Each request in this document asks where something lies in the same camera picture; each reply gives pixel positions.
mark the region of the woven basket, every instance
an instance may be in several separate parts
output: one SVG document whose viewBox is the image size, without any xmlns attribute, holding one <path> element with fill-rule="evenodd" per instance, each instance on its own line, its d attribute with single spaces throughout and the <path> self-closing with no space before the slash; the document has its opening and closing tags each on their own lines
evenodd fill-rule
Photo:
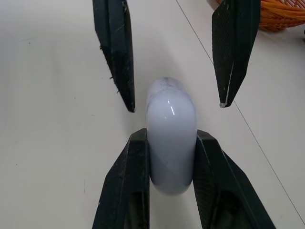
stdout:
<svg viewBox="0 0 305 229">
<path fill-rule="evenodd" d="M 304 23 L 305 0 L 261 0 L 262 30 L 282 31 Z"/>
</svg>

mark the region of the white floor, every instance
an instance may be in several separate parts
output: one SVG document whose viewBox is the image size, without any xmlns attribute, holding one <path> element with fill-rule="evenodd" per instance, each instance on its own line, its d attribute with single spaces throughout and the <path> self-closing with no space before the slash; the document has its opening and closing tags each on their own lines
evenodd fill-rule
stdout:
<svg viewBox="0 0 305 229">
<path fill-rule="evenodd" d="M 221 109 L 213 0 L 128 3 L 135 114 L 109 80 L 90 0 L 0 2 L 0 228 L 91 228 L 104 178 L 145 127 L 147 88 L 162 76 L 184 83 L 200 129 L 248 175 L 275 226 L 305 228 L 304 27 L 259 32 L 236 103 Z M 152 229 L 201 228 L 192 188 L 176 198 L 151 188 L 150 216 Z"/>
</svg>

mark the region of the scuff on gripper edge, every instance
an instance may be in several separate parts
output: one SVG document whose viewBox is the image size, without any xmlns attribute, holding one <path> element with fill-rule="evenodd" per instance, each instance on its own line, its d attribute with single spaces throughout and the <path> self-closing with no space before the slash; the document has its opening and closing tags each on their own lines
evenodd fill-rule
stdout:
<svg viewBox="0 0 305 229">
<path fill-rule="evenodd" d="M 246 76 L 260 10 L 260 0 L 223 0 L 212 15 L 213 63 L 221 108 L 232 104 Z"/>
<path fill-rule="evenodd" d="M 126 0 L 93 0 L 95 31 L 113 81 L 130 112 L 135 111 L 132 30 Z"/>
</svg>

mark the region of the orange basket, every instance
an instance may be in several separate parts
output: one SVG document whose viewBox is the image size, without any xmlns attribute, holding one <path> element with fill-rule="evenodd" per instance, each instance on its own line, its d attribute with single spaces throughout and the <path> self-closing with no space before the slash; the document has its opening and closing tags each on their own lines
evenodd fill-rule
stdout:
<svg viewBox="0 0 305 229">
<path fill-rule="evenodd" d="M 262 30 L 282 31 L 304 23 L 305 0 L 261 0 Z"/>
</svg>

